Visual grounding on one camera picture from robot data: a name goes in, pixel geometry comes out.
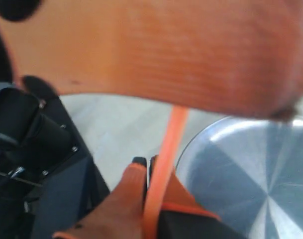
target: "orange cord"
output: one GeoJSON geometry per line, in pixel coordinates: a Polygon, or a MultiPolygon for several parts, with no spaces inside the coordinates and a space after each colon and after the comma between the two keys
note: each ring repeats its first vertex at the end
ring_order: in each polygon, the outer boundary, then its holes
{"type": "Polygon", "coordinates": [[[157,157],[157,163],[152,173],[152,179],[146,198],[143,215],[145,239],[157,238],[159,214],[173,170],[179,143],[187,122],[187,117],[188,108],[173,106],[167,132],[162,143],[160,154],[157,157]]]}

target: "metal bowl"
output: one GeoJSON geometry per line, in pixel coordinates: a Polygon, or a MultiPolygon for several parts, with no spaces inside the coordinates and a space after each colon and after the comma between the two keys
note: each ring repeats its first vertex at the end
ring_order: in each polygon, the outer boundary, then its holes
{"type": "Polygon", "coordinates": [[[189,143],[177,176],[247,238],[303,239],[303,117],[219,120],[189,143]]]}

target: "white floor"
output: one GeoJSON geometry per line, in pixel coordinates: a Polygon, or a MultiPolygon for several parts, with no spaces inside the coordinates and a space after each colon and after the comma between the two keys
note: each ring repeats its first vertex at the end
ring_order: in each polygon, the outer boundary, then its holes
{"type": "MultiPolygon", "coordinates": [[[[159,152],[170,105],[124,96],[61,98],[111,189],[133,157],[150,159],[159,152]]],[[[299,104],[299,110],[303,115],[303,102],[299,104]]],[[[191,110],[177,157],[200,130],[222,117],[191,110]]]]}

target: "silver tray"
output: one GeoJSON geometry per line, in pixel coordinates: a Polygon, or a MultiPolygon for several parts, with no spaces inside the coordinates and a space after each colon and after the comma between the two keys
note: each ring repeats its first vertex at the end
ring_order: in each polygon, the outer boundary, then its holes
{"type": "Polygon", "coordinates": [[[303,239],[303,117],[217,121],[186,147],[177,176],[247,238],[303,239]]]}

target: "floor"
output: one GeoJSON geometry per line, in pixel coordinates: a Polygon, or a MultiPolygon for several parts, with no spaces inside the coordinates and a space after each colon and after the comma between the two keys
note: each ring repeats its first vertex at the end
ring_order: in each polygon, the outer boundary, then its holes
{"type": "MultiPolygon", "coordinates": [[[[61,99],[111,189],[133,157],[150,159],[159,153],[171,110],[169,104],[94,94],[61,99]]],[[[303,101],[298,109],[303,115],[303,101]]],[[[177,158],[199,131],[222,117],[191,110],[177,158]]]]}

